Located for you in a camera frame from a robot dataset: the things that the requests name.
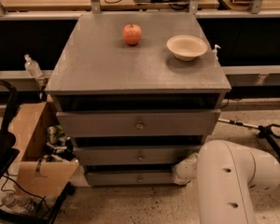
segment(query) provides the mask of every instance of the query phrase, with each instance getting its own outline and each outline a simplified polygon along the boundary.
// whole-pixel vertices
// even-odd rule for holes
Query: white bowl
[[[167,48],[182,61],[192,61],[207,51],[205,42],[192,35],[177,35],[170,38],[167,41]]]

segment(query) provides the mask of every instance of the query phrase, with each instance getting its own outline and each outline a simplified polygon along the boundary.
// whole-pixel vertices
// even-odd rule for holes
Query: white robotic arm
[[[249,188],[278,187],[280,164],[275,157],[223,140],[204,144],[197,157],[201,224],[256,224]],[[193,178],[195,172],[191,156],[175,166],[175,182]]]

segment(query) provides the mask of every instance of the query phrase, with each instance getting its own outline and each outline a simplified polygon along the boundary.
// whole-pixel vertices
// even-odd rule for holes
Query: cabinet
[[[129,22],[141,42],[122,40]],[[215,128],[231,87],[208,51],[182,62],[166,48],[174,35],[207,44],[184,12],[85,14],[67,41],[46,92],[92,186],[172,183],[172,166]]]

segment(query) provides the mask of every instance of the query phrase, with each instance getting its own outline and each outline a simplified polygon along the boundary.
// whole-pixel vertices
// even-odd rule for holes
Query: apple
[[[130,46],[137,45],[142,37],[142,30],[138,24],[130,23],[123,27],[123,40]]]

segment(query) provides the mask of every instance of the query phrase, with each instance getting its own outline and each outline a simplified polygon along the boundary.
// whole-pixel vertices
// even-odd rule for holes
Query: concrete floor
[[[280,124],[280,100],[229,101],[221,109],[222,119],[255,125]],[[280,135],[280,128],[273,131]],[[275,153],[258,130],[218,122],[210,140],[228,140]],[[186,186],[86,187],[81,176],[71,180],[75,193],[63,202],[55,224],[198,224],[197,183]],[[280,224],[280,185],[277,189],[250,191],[258,224]]]

